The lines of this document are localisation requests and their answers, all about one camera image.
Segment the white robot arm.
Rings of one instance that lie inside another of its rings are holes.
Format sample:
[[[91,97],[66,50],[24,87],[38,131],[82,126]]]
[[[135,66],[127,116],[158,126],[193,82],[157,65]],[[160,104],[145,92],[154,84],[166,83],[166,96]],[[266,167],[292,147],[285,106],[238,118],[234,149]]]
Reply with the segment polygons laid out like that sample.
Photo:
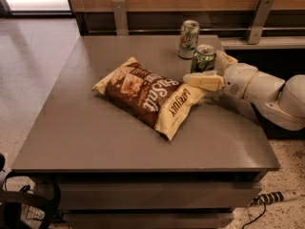
[[[187,73],[183,81],[206,91],[223,91],[235,99],[246,100],[283,129],[299,131],[305,127],[304,74],[285,81],[217,51],[211,71]]]

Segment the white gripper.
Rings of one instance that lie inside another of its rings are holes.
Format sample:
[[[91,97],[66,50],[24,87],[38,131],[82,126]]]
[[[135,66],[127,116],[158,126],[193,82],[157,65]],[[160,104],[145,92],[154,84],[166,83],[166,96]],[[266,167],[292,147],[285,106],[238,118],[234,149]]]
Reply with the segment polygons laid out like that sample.
[[[214,72],[188,73],[183,76],[183,81],[193,87],[207,91],[216,92],[224,88],[225,94],[236,99],[242,99],[247,86],[258,72],[258,68],[237,62],[236,58],[227,55],[225,52],[217,51],[214,69],[219,75]]]

